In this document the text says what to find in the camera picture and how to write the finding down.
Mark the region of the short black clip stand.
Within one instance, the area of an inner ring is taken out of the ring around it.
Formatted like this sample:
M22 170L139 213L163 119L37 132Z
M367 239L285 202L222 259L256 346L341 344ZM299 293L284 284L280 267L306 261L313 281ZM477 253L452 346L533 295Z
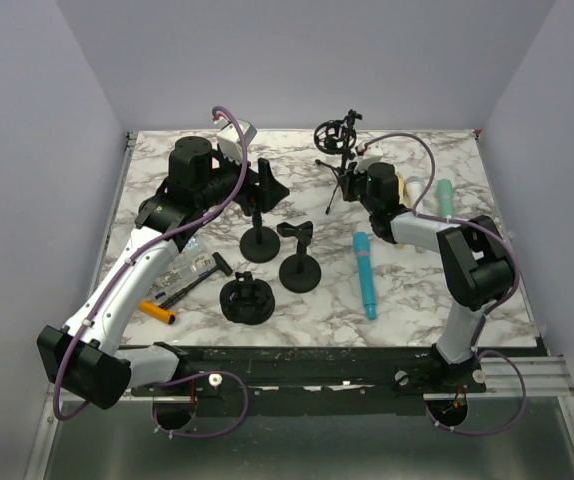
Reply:
M277 232L284 238L297 240L296 253L287 257L280 265L279 280L289 291L303 294L314 290L322 278L320 264L307 253L313 239L313 223L306 221L300 225L282 222Z

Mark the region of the blue microphone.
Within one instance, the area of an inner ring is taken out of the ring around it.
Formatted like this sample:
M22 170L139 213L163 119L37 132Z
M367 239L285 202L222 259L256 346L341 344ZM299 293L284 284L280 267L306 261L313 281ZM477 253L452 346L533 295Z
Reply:
M359 231L353 235L353 251L357 262L358 279L365 314L368 320L375 320L377 318L377 298L371 266L370 241L365 232Z

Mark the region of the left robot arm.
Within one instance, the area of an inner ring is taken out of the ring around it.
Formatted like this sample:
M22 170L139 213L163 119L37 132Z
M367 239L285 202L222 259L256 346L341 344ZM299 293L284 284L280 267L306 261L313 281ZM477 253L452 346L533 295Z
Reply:
M56 389L108 409L132 387L156 384L168 395L187 387L189 372L170 348L121 355L119 345L154 281L218 216L217 206L233 201L250 216L272 210L288 196L268 160L259 159L251 169L234 158L235 151L224 138L211 143L185 136L175 142L168 174L139 206L135 227L110 272L61 328L46 326L38 335L38 351Z

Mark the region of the tall black clip stand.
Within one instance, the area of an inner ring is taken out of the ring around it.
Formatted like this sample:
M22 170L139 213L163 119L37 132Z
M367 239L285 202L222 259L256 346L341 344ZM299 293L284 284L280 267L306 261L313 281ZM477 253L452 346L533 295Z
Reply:
M274 259L280 250L278 234L263 225L262 212L255 199L249 202L252 227L241 237L239 249L242 256L249 262L263 264Z

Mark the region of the white microphone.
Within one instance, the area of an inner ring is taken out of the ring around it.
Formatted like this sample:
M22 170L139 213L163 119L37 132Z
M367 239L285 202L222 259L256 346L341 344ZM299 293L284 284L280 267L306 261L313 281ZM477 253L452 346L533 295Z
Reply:
M405 194L407 205L412 208L416 201L421 197L424 190L422 180L417 176L410 176L405 180Z

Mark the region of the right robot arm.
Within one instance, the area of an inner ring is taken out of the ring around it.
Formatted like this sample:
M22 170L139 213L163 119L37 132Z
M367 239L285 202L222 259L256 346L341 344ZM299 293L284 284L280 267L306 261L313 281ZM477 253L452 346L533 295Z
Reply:
M452 305L434 345L440 359L426 371L434 389L450 391L463 380L460 364L473 357L486 316L515 293L517 261L490 217L465 221L417 213L403 205L393 165L375 162L354 172L355 165L338 176L339 185L345 201L357 201L367 211L375 236L440 255Z

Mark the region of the mint green microphone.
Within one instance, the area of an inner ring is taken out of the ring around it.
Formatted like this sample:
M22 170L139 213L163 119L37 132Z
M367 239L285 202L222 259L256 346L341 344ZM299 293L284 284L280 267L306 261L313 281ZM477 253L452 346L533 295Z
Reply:
M441 217L454 216L454 187L447 178L441 178L436 184L436 199Z

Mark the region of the black tripod shock-mount stand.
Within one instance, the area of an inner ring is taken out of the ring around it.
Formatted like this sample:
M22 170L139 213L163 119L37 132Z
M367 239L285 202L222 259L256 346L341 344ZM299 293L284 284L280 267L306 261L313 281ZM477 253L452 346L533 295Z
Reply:
M354 109L349 109L342 119L328 120L320 124L314 131L313 140L315 147L325 155L340 156L339 166L333 166L320 159L315 160L317 166L329 169L336 181L336 186L332 192L329 203L325 209L325 214L329 215L332 204L338 190L341 191L337 182L337 175L340 168L344 168L349 162L354 161L356 153L354 147L357 143L357 132L355 124L362 120L363 115Z

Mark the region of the black shock-mount round stand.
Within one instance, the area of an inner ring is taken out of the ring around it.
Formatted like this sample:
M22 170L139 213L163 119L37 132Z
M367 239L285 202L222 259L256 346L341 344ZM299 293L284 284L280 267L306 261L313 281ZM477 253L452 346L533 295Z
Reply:
M235 273L221 289L219 302L228 321L250 326L266 322L276 305L271 286L249 271Z

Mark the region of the beige microphone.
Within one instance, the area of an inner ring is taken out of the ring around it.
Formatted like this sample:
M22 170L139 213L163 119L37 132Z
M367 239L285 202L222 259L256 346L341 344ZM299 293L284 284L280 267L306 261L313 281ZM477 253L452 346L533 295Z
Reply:
M407 200L406 200L406 196L405 196L405 179L404 179L403 174L400 172L397 172L396 176L398 179L398 194L399 194L400 205L406 211L406 210L408 210L408 205L407 205ZM405 244L397 243L396 248L397 249L405 249Z

